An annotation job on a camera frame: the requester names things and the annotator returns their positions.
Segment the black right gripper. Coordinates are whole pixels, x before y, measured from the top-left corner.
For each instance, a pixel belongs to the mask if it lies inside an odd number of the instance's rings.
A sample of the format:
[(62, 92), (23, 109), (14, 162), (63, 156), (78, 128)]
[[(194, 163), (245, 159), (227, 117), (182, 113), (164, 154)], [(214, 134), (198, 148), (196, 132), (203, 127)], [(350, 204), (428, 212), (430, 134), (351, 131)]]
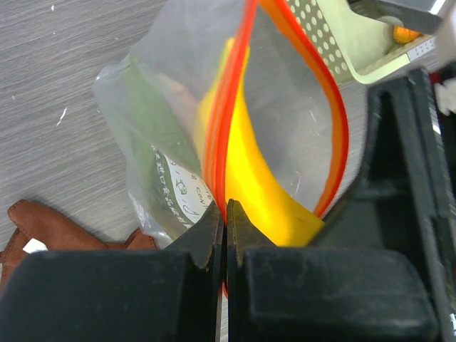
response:
[(357, 175), (325, 216), (315, 247), (388, 249), (382, 212), (391, 197), (392, 116), (424, 252), (441, 341), (455, 340), (455, 200), (428, 73), (419, 68), (368, 90), (366, 144)]

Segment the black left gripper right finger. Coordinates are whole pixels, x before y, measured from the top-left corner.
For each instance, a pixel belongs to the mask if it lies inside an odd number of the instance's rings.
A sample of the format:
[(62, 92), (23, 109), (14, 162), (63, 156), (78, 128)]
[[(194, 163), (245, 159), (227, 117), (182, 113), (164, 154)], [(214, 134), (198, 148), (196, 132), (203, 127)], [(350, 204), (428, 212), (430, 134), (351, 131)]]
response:
[(410, 261), (391, 250), (283, 248), (227, 205), (231, 341), (435, 341)]

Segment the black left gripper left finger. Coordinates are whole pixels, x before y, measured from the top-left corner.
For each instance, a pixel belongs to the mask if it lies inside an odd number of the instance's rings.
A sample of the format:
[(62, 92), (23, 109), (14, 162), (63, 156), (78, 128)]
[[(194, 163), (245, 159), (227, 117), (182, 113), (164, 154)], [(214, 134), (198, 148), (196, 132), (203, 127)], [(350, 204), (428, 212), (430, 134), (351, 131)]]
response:
[(3, 341), (218, 341), (215, 204), (161, 250), (35, 252), (1, 295)]

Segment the yellow banana toy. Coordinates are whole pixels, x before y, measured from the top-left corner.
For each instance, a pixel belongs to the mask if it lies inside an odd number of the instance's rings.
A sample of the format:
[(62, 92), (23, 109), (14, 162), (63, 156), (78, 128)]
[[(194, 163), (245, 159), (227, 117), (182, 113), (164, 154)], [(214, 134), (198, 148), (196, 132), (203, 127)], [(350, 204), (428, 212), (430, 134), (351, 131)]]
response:
[[(206, 171), (214, 157), (204, 157), (209, 147), (206, 142), (208, 132), (214, 126), (209, 124), (219, 79), (227, 64), (234, 45), (234, 38), (225, 41), (217, 74), (209, 91), (199, 103), (193, 141), (200, 158), (202, 179), (215, 199), (215, 185), (209, 185), (209, 176), (214, 172)], [(280, 247), (303, 247), (323, 228), (323, 221), (300, 205), (276, 181), (269, 169), (254, 134), (244, 98), (244, 75), (249, 61), (249, 47), (242, 67), (234, 113), (229, 132), (227, 161), (225, 171), (225, 202), (240, 202), (250, 222), (275, 245)]]

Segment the green leafy vegetable toy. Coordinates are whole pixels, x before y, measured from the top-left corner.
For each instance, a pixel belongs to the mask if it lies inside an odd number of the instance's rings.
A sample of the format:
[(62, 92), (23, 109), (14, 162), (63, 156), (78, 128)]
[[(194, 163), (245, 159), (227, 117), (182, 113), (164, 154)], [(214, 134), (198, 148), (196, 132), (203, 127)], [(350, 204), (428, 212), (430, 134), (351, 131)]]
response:
[(156, 89), (168, 79), (161, 74), (151, 78), (134, 63), (126, 68), (124, 79), (132, 128), (132, 197), (146, 215), (147, 231), (176, 239), (201, 219), (212, 195), (176, 110)]

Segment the pale green perforated basket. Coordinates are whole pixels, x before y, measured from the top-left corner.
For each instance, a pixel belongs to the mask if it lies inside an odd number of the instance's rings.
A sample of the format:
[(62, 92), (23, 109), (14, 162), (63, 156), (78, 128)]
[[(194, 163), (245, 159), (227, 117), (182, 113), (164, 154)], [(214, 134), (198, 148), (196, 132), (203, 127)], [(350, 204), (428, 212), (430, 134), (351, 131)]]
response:
[(384, 14), (372, 1), (287, 2), (337, 84), (370, 84), (389, 76), (435, 49), (435, 38), (422, 35), (407, 44), (393, 39), (403, 22)]

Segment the orange toy fruit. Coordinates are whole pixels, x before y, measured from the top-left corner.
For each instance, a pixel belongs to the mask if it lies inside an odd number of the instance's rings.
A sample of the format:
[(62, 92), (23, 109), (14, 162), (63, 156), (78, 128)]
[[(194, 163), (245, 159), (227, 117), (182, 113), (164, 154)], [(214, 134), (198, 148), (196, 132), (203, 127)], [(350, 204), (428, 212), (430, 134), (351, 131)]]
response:
[(401, 26), (395, 26), (393, 29), (393, 39), (396, 43), (407, 44), (421, 37), (422, 34)]

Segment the clear zip top bag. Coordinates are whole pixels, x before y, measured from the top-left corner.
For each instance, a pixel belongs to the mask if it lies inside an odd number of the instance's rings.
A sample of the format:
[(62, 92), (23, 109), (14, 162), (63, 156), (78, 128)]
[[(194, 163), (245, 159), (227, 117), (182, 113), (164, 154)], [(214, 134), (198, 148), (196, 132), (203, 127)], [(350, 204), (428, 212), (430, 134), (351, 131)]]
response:
[[(217, 86), (209, 118), (214, 126), (208, 126), (209, 147), (204, 152), (204, 157), (214, 157), (206, 169), (214, 172), (209, 176), (209, 185), (215, 185), (214, 199), (202, 179), (193, 130), (228, 38), (235, 42)], [(244, 98), (256, 143), (276, 181), (320, 219), (340, 186), (348, 157), (345, 107), (333, 75), (287, 2), (167, 1), (149, 32), (121, 62), (106, 66), (93, 86), (127, 162), (127, 189), (140, 228), (162, 248), (176, 239), (147, 231), (146, 215), (132, 197), (134, 159), (125, 70), (134, 63), (151, 78), (161, 74), (168, 79), (156, 89), (176, 110), (199, 160), (211, 204), (224, 214), (229, 132), (247, 47)]]

